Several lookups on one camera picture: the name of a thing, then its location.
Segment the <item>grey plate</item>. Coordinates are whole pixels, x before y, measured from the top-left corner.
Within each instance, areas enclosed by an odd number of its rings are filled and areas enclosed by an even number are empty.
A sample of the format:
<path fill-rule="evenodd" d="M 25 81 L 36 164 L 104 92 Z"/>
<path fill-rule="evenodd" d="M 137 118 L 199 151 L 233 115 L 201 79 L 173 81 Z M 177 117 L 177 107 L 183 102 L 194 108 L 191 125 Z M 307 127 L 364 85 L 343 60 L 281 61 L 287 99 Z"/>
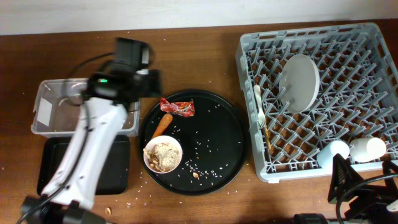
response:
<path fill-rule="evenodd" d="M 315 62 L 307 55 L 298 54 L 288 59 L 282 69 L 280 100 L 289 104 L 287 111 L 301 113 L 315 102 L 320 89 L 320 75 Z"/>

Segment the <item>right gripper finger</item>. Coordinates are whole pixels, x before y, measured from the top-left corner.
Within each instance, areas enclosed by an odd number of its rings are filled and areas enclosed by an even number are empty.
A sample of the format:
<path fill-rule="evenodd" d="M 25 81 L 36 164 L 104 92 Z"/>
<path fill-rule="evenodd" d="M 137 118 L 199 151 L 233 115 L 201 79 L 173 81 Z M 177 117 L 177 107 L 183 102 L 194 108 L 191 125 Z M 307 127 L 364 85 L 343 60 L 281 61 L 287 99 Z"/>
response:
<path fill-rule="evenodd" d="M 382 171 L 384 175 L 387 174 L 396 174 L 397 173 L 397 165 L 392 161 L 384 161 L 382 163 Z M 392 177 L 385 180 L 386 187 L 396 187 L 397 185 L 393 181 Z"/>
<path fill-rule="evenodd" d="M 328 202 L 337 204 L 343 194 L 361 182 L 363 178 L 351 167 L 341 154 L 333 157 L 332 177 L 328 193 Z"/>

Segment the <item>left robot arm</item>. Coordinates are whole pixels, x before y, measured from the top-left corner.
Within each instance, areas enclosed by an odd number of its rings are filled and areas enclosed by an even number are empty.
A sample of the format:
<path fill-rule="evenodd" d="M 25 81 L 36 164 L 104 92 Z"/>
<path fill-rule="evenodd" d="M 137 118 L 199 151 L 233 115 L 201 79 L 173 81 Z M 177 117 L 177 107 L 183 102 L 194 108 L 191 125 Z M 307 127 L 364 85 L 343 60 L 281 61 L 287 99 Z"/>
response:
<path fill-rule="evenodd" d="M 149 44 L 118 37 L 111 56 L 87 79 L 62 161 L 40 197 L 25 198 L 18 223 L 106 223 L 91 209 L 111 146 L 131 105 L 162 94 L 160 72 L 149 68 L 154 60 Z"/>

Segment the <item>light blue cup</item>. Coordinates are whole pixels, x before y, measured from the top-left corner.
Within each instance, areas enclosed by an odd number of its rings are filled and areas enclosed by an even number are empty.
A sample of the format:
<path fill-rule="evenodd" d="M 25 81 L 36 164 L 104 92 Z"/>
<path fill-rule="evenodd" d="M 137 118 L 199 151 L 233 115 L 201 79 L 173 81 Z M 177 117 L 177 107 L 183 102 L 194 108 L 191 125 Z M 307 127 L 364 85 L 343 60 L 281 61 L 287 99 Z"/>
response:
<path fill-rule="evenodd" d="M 349 156 L 349 146 L 341 140 L 334 140 L 327 144 L 318 154 L 317 162 L 322 169 L 331 170 L 333 167 L 333 157 L 340 154 L 343 159 Z"/>

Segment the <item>red snack wrapper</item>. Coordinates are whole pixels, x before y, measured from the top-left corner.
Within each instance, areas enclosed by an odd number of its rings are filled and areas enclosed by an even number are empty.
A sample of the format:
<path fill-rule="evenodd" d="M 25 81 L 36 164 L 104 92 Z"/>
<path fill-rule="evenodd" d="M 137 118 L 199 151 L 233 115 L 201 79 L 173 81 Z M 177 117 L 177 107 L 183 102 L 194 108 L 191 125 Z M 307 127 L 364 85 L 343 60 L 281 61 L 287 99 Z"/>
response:
<path fill-rule="evenodd" d="M 166 113 L 176 114 L 183 117 L 192 117 L 195 115 L 195 106 L 193 101 L 171 103 L 165 98 L 161 98 L 160 110 Z"/>

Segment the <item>white plastic fork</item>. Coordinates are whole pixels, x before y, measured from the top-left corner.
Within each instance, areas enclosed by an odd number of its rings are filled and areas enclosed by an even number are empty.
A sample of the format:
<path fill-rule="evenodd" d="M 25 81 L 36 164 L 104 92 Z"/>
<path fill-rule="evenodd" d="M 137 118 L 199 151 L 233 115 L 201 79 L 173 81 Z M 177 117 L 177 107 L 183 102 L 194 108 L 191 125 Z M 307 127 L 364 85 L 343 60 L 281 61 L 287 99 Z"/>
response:
<path fill-rule="evenodd" d="M 266 117 L 264 114 L 264 110 L 262 107 L 262 98 L 261 98 L 261 89 L 259 85 L 254 85 L 253 86 L 254 90 L 254 96 L 256 99 L 257 107 L 258 107 L 258 120 L 259 120 L 259 127 L 260 128 L 265 128 L 266 127 Z"/>

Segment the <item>pink bowl of food scraps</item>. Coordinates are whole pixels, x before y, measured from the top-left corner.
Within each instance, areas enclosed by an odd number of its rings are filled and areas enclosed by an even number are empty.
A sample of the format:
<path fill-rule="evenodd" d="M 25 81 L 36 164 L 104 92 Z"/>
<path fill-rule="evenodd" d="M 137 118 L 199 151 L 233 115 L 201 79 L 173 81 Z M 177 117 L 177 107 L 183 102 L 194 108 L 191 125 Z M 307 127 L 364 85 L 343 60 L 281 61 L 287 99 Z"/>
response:
<path fill-rule="evenodd" d="M 158 174 L 166 174 L 176 169 L 183 156 L 180 143 L 170 136 L 151 139 L 142 152 L 146 167 Z"/>

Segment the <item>white paper cup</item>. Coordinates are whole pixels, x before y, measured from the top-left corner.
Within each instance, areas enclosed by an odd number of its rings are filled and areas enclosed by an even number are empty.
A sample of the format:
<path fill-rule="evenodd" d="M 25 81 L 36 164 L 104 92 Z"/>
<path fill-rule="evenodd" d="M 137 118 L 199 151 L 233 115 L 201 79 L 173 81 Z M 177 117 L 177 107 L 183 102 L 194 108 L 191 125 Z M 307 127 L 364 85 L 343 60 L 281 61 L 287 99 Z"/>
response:
<path fill-rule="evenodd" d="M 350 142 L 350 155 L 356 162 L 369 162 L 383 156 L 387 151 L 386 143 L 380 138 L 360 138 Z"/>

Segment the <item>orange carrot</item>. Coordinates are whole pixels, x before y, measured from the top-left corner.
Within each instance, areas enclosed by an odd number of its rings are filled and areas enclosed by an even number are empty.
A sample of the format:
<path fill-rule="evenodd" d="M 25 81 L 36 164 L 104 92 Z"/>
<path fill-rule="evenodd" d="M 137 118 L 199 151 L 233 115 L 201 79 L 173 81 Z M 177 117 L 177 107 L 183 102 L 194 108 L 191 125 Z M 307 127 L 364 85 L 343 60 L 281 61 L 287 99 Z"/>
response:
<path fill-rule="evenodd" d="M 156 130 L 154 131 L 154 134 L 152 135 L 152 139 L 161 136 L 163 132 L 168 128 L 170 123 L 173 120 L 173 116 L 171 114 L 165 114 L 162 119 L 160 120 Z"/>

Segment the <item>wooden chopstick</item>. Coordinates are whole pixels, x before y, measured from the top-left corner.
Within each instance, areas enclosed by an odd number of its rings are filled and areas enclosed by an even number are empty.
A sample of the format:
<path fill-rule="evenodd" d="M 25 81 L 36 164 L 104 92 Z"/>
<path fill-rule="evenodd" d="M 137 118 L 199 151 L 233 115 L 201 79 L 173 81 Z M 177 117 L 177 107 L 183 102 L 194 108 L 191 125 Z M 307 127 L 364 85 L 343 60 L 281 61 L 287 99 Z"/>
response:
<path fill-rule="evenodd" d="M 269 133 L 268 133 L 268 128 L 267 128 L 267 124 L 266 124 L 266 120 L 264 120 L 262 122 L 262 124 L 264 125 L 263 129 L 264 129 L 264 135 L 266 137 L 266 143 L 267 143 L 267 147 L 268 149 L 272 149 L 272 144 L 270 142 L 270 137 L 269 137 Z"/>

